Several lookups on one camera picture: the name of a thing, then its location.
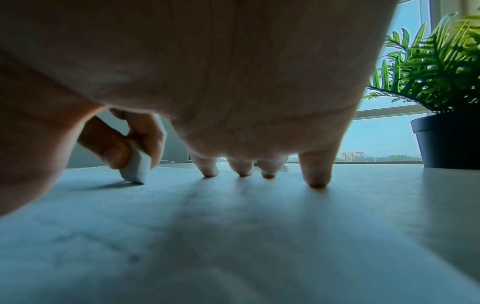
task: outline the artificial plant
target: artificial plant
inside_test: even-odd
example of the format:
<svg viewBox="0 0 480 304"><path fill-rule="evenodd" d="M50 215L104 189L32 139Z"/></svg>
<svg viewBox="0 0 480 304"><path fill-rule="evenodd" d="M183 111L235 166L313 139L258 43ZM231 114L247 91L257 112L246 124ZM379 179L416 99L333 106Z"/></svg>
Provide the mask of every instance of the artificial plant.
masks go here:
<svg viewBox="0 0 480 304"><path fill-rule="evenodd" d="M384 48L392 51L364 98L394 97L436 113L480 108L480 11L456 16L445 16L426 38L425 24L413 40L406 29L388 35Z"/></svg>

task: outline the window pane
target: window pane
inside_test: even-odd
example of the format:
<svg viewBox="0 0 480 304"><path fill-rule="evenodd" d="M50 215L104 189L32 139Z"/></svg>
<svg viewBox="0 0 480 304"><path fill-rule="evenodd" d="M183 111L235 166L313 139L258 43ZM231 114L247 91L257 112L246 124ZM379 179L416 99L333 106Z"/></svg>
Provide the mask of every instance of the window pane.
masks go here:
<svg viewBox="0 0 480 304"><path fill-rule="evenodd" d="M421 19L421 0L410 0L408 2L399 4L395 16L391 22L388 33L397 31L401 33L402 28L406 28L410 32L410 40L415 37L420 26L422 26ZM380 53L380 58L377 62L377 66L382 65L383 58L382 56L393 51L393 49L382 49ZM403 101L397 101L392 103L391 97L379 97L372 100L362 100L359 110L371 110L379 108L389 108L389 107L398 107L405 105L412 105L413 103L404 103Z"/></svg>
<svg viewBox="0 0 480 304"><path fill-rule="evenodd" d="M354 120L343 137L336 161L421 161L410 121L425 114ZM291 155L289 162L298 162Z"/></svg>

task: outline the sky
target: sky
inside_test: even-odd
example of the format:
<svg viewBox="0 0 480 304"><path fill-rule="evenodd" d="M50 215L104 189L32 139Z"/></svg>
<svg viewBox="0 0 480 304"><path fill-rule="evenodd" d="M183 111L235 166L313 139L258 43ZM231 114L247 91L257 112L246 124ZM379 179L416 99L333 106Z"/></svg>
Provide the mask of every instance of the sky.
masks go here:
<svg viewBox="0 0 480 304"><path fill-rule="evenodd" d="M406 28L413 38L420 26L420 0L411 0L398 5L388 32ZM387 51L382 50L380 56L385 53ZM412 104L402 101L392 103L391 100L391 98L363 100L359 110ZM365 152L366 155L378 157L393 154L417 156L420 151L415 135L412 133L410 121L423 116L425 114L353 121L343 138L339 152Z"/></svg>

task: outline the white eraser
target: white eraser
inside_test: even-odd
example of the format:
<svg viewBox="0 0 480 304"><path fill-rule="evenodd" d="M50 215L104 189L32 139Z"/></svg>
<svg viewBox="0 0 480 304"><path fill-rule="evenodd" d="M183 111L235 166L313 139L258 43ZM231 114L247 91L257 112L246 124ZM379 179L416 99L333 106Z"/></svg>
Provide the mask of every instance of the white eraser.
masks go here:
<svg viewBox="0 0 480 304"><path fill-rule="evenodd" d="M135 140L127 139L126 141L130 145L130 161L124 168L120 169L120 175L126 181L145 184L152 158L145 153Z"/></svg>

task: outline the table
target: table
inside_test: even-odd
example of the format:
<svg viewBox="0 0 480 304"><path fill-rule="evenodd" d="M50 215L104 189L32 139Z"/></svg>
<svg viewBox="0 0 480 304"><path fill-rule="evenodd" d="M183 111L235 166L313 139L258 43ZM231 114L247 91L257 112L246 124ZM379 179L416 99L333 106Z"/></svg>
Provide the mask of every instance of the table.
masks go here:
<svg viewBox="0 0 480 304"><path fill-rule="evenodd" d="M298 165L274 180L185 165L143 186L106 167L69 170L0 218L1 302L479 302L475 281L420 245L478 249L475 172L336 165L317 191Z"/></svg>

